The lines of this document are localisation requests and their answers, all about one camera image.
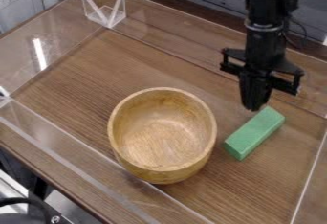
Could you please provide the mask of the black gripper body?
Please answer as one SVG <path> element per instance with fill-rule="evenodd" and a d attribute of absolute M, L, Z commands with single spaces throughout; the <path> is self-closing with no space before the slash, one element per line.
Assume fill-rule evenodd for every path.
<path fill-rule="evenodd" d="M 256 79 L 269 74 L 273 90 L 298 95 L 305 70 L 292 63 L 285 55 L 250 58 L 245 50 L 225 48 L 221 69 L 238 78 L 242 71 L 249 71 Z"/>

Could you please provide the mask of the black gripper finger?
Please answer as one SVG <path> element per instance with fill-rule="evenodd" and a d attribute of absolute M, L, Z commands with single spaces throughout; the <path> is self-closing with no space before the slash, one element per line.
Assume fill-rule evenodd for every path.
<path fill-rule="evenodd" d="M 265 74 L 264 76 L 257 78 L 256 88 L 257 88 L 256 109 L 260 110 L 261 107 L 270 100 L 270 96 L 272 96 L 272 92 L 273 92 L 269 74 Z"/>
<path fill-rule="evenodd" d="M 242 103 L 249 110 L 256 110 L 256 94 L 254 94 L 256 77 L 249 71 L 240 74 L 240 87 Z"/>

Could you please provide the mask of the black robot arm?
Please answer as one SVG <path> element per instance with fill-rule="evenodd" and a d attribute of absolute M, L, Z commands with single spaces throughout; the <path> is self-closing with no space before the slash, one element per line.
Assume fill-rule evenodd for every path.
<path fill-rule="evenodd" d="M 246 0 L 246 49 L 224 48 L 221 70 L 240 79 L 245 107 L 258 111 L 273 90 L 298 95 L 305 70 L 286 58 L 286 33 L 300 0 Z"/>

